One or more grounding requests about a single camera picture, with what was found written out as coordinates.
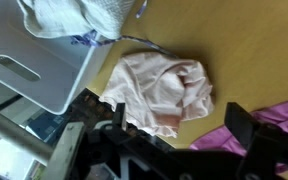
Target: metal rod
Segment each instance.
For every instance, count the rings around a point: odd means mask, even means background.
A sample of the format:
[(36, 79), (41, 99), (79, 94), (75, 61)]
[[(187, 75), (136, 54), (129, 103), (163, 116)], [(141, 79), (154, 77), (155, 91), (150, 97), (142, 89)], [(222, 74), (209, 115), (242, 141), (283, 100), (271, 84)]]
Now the metal rod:
[(27, 151), (44, 165), (47, 165), (52, 156), (53, 149), (49, 145), (1, 114), (0, 137)]

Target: pink cloth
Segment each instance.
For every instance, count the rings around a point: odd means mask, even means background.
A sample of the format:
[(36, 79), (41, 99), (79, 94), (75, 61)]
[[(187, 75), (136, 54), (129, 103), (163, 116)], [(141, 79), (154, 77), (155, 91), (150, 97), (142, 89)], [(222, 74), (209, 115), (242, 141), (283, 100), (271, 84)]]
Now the pink cloth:
[(159, 53), (122, 57), (102, 96), (112, 105), (126, 103), (126, 120), (151, 135), (176, 137), (182, 120), (213, 111), (212, 85), (198, 61)]
[[(263, 110), (254, 111), (251, 114), (257, 120), (276, 124), (281, 127), (283, 131), (288, 132), (288, 102)], [(242, 156), (246, 154), (246, 150), (240, 145), (240, 143), (233, 137), (225, 126), (221, 126), (198, 138), (193, 142), (193, 144), (191, 144), (190, 149), (223, 149)], [(287, 168), (284, 165), (278, 165), (276, 168), (278, 173), (286, 170)]]

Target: white towel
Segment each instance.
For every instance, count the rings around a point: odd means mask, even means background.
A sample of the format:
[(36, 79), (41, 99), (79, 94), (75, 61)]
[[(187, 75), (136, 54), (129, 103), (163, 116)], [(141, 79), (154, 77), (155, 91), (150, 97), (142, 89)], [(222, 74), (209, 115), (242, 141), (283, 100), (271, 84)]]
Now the white towel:
[(195, 60), (173, 59), (159, 53), (122, 57), (100, 101), (126, 103), (126, 120), (151, 135), (176, 137), (179, 123), (213, 111), (210, 84)]
[(17, 0), (25, 28), (40, 38), (83, 35), (92, 29), (109, 39), (120, 37), (135, 0)]

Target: magenta fabric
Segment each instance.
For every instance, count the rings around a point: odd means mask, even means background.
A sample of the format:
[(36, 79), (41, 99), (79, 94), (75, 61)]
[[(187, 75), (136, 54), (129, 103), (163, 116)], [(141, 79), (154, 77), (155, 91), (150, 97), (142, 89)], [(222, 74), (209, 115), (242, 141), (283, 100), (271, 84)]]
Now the magenta fabric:
[[(276, 124), (281, 127), (283, 131), (288, 132), (288, 102), (259, 111), (254, 111), (251, 114), (259, 121)], [(222, 149), (242, 156), (244, 156), (246, 153), (246, 150), (240, 145), (240, 143), (233, 137), (225, 126), (221, 126), (198, 138), (190, 145), (190, 149)], [(276, 167), (277, 173), (282, 173), (286, 170), (287, 167), (282, 164), (279, 164)]]

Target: wooden table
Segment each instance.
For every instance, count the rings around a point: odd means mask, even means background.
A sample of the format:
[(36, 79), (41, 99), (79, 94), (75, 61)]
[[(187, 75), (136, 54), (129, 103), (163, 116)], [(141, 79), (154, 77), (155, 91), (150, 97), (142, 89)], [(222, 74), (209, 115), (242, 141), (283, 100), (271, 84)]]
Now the wooden table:
[[(136, 1), (123, 34), (199, 60), (214, 85), (215, 111), (182, 122), (177, 139), (163, 138), (172, 146), (187, 148), (222, 125), (227, 102), (252, 111), (288, 100), (288, 0), (151, 0), (136, 19), (141, 3)], [(100, 95), (120, 56), (150, 50), (135, 42), (116, 43), (88, 88)]]

